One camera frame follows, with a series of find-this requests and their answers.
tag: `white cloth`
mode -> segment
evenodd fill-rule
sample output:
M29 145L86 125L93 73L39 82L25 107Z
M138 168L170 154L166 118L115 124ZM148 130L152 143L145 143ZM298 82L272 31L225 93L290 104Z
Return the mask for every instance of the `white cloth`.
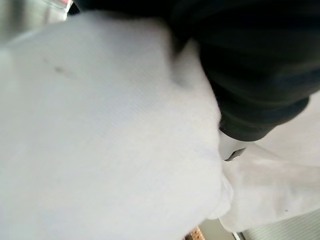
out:
M197 48L172 42L91 12L0 51L1 240L179 240L210 214L238 231L320 207L319 168L254 147L222 164Z

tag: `clothing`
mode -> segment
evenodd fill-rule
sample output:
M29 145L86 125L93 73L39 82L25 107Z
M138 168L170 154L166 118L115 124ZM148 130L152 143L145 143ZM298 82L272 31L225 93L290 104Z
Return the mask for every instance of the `clothing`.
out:
M76 0L161 17L182 42L196 40L229 137L257 141L296 117L320 89L318 0Z
M0 50L0 79L1 240L178 240L209 215L238 231L320 208L317 166L250 148L223 163L197 45L159 20L47 26Z

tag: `black sleeve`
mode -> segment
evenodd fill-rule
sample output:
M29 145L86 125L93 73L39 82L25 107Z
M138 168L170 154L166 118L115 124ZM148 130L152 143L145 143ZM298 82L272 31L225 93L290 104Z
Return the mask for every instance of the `black sleeve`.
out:
M143 17L160 17L169 0L74 0L80 11L108 10Z
M199 43L220 129L234 139L263 138L320 89L319 0L157 0L158 11L148 5L153 1L137 2L144 15L148 8L150 16L161 15L182 41Z

